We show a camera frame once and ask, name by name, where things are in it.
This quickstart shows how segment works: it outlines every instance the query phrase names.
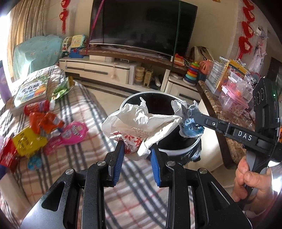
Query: yellow snack bag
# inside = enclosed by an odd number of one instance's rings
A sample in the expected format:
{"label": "yellow snack bag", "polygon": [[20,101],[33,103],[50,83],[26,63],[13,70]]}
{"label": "yellow snack bag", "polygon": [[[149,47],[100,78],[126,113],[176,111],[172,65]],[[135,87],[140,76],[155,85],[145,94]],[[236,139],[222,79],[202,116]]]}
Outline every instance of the yellow snack bag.
{"label": "yellow snack bag", "polygon": [[47,144],[48,140],[35,134],[30,127],[24,128],[21,132],[13,137],[13,143],[17,148],[20,156],[30,157],[35,151]]}

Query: book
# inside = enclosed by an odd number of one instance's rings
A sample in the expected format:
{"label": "book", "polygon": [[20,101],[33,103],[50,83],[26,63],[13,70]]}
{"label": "book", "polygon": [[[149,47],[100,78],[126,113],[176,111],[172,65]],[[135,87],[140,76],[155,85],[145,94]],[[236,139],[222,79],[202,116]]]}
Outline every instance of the book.
{"label": "book", "polygon": [[48,73],[23,83],[14,97],[14,104],[11,112],[17,115],[23,111],[25,105],[47,99]]}

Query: television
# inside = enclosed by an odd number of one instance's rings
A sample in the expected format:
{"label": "television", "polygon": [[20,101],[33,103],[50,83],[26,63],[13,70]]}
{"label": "television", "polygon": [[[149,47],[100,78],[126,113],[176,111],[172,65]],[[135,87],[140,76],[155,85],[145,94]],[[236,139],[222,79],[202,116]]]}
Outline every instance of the television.
{"label": "television", "polygon": [[[176,53],[184,56],[189,45],[197,6],[178,0],[105,0],[90,44],[135,47],[173,55],[180,2]],[[90,33],[101,0],[94,0]]]}

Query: curtain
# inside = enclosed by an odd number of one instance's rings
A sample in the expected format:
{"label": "curtain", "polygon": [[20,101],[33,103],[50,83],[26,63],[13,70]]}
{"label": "curtain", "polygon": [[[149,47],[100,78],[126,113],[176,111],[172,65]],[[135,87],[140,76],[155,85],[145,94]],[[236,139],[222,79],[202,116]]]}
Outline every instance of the curtain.
{"label": "curtain", "polygon": [[32,37],[43,35],[45,2],[46,0],[21,0],[11,10],[7,59],[12,81],[15,47]]}

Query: green cable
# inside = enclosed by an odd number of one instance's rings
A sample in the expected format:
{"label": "green cable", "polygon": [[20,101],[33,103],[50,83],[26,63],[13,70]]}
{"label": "green cable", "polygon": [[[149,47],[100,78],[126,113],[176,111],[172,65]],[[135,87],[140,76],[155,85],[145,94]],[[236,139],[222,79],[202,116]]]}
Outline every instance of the green cable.
{"label": "green cable", "polygon": [[175,58],[176,46],[177,46],[178,34],[179,34],[180,14],[181,14],[181,1],[178,1],[177,30],[176,30],[175,45],[174,45],[174,51],[173,51],[172,64],[171,64],[171,67],[170,67],[170,71],[172,71],[172,68],[173,68],[173,65],[174,65],[174,58]]}

